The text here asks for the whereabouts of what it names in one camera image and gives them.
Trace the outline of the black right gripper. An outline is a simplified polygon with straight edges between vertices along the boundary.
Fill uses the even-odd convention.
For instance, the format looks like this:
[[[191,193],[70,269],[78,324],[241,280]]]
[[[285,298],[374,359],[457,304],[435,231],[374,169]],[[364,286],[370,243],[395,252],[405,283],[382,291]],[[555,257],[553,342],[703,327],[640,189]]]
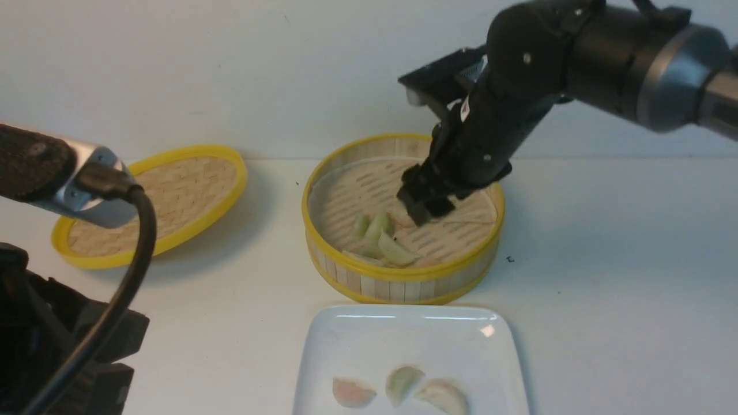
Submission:
[[[438,118],[425,159],[404,171],[396,194],[417,227],[453,212],[451,197],[466,199],[511,171],[503,162],[501,172],[483,176],[491,170],[491,156],[478,142],[490,129],[473,129],[463,119],[486,57],[483,46],[464,47],[398,77],[409,105],[426,106]]]

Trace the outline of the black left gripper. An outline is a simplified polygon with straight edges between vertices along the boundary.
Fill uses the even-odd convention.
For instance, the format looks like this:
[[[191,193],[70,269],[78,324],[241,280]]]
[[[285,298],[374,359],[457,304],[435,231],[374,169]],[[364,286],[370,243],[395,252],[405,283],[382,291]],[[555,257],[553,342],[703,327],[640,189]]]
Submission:
[[[106,303],[28,270],[25,250],[2,243],[2,413],[19,414],[94,325]],[[50,414],[121,414],[150,320],[129,310]]]

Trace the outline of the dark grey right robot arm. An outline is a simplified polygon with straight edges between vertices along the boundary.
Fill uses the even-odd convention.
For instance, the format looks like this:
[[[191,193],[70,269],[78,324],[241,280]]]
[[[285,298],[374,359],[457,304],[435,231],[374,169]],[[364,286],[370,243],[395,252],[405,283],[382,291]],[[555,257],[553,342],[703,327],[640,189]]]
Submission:
[[[511,173],[557,104],[580,101],[657,133],[697,125],[736,140],[736,47],[691,11],[636,1],[530,1],[502,10],[487,42],[399,82],[438,118],[424,162],[396,195],[421,227]]]

